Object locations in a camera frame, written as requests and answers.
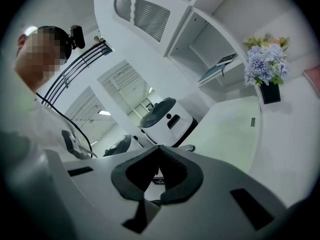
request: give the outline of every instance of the blue hydrangea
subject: blue hydrangea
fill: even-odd
[[[257,78],[269,85],[275,75],[284,77],[289,73],[289,64],[278,44],[253,46],[247,54],[248,64],[244,70],[244,81],[247,85],[256,85]]]

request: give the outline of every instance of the ceiling light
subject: ceiling light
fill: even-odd
[[[100,110],[98,112],[99,115],[106,115],[106,116],[110,116],[110,113],[108,111],[104,111],[104,110]]]
[[[38,28],[36,26],[30,26],[28,27],[25,31],[24,34],[26,36],[29,36],[31,33],[33,33],[34,31],[36,31]]]

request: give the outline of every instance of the black cable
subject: black cable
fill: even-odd
[[[44,97],[42,97],[39,93],[36,93],[36,95],[38,95],[41,99],[43,99],[46,103],[48,103],[51,108],[53,108],[60,116],[62,116],[64,119],[68,120],[82,135],[83,137],[85,138],[85,140],[88,142],[88,145],[89,145],[89,149],[90,151],[92,152],[92,147],[91,147],[91,144],[90,144],[90,141],[89,139],[87,138],[87,136],[84,134],[84,132],[78,127],[78,125],[76,125],[74,122],[72,122],[68,117],[66,117],[64,114],[62,114],[58,109],[56,109],[54,107],[54,105],[52,105],[47,99],[45,99]]]

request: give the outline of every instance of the black vase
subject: black vase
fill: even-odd
[[[262,93],[264,104],[274,103],[281,101],[279,85],[269,82],[266,85],[264,82],[260,85],[260,90]]]

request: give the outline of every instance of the black rectangle slot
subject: black rectangle slot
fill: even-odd
[[[272,222],[272,217],[244,188],[230,191],[255,230],[259,230]]]
[[[76,176],[76,175],[80,175],[80,174],[85,174],[88,172],[93,171],[94,169],[92,169],[89,166],[86,167],[82,167],[82,168],[78,168],[78,169],[74,169],[74,170],[68,170],[68,174],[70,175],[70,177]]]
[[[172,127],[175,126],[175,124],[179,121],[180,116],[178,116],[177,114],[175,114],[171,120],[167,123],[169,129],[171,129]]]

